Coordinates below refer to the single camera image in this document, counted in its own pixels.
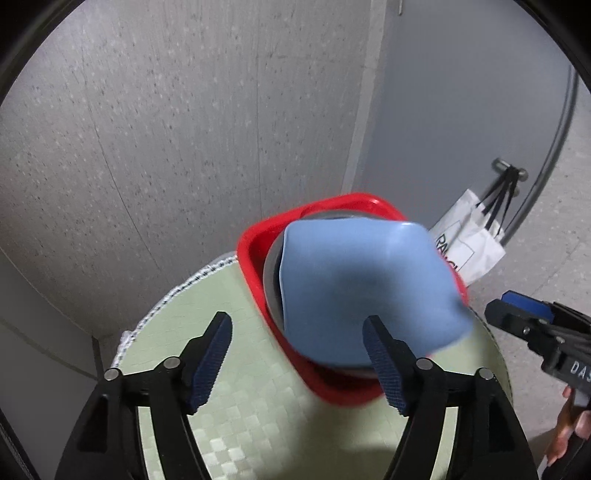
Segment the person's right hand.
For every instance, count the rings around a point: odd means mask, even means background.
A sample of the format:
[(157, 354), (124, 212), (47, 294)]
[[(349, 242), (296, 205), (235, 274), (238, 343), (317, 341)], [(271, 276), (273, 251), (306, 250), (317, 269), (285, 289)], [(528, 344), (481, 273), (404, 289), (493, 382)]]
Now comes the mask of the person's right hand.
[(588, 440), (590, 437), (590, 411), (584, 410), (574, 414), (573, 389), (570, 386), (565, 387), (562, 396), (566, 399), (566, 403), (558, 415), (551, 443), (546, 450), (545, 456), (548, 465), (552, 465), (565, 455), (568, 441), (573, 434), (584, 440)]

